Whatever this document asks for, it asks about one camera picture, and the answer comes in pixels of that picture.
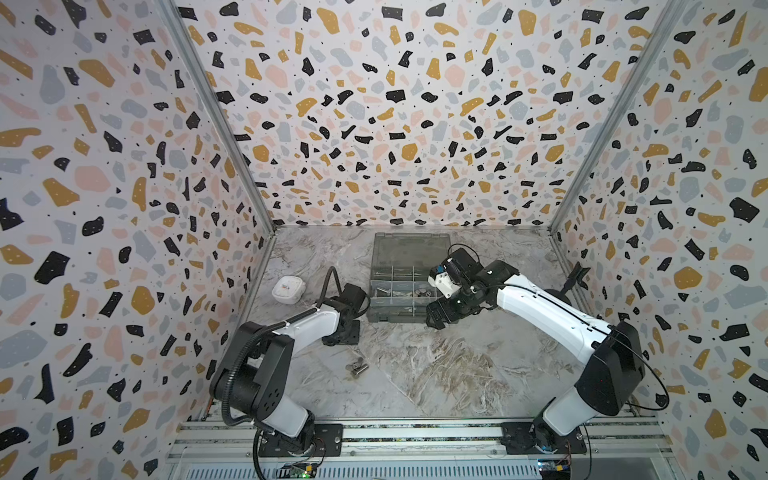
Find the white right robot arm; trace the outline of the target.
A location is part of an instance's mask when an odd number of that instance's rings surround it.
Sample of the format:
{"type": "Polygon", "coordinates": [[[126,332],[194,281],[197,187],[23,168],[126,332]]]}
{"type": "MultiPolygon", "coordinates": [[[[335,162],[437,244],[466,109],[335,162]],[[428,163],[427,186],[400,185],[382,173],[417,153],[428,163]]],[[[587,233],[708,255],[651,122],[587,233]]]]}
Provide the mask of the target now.
{"type": "Polygon", "coordinates": [[[430,270],[428,283],[438,291],[426,307],[429,327],[441,330],[495,307],[528,321],[583,365],[575,384],[533,420],[532,433],[542,441],[565,437],[596,416],[618,415],[645,376],[632,325],[592,317],[504,261],[484,266],[459,248],[430,270]]]}

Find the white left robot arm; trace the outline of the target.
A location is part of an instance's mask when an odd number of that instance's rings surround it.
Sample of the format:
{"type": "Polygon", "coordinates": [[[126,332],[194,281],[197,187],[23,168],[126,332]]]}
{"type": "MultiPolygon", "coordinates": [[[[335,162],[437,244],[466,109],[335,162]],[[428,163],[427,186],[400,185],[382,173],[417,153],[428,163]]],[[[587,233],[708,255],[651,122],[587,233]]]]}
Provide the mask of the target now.
{"type": "Polygon", "coordinates": [[[357,344],[360,318],[369,305],[367,293],[347,283],[338,295],[287,320],[238,327],[210,384],[225,425],[251,423],[290,440],[310,437],[313,415],[285,393],[292,359],[316,341],[357,344]]]}

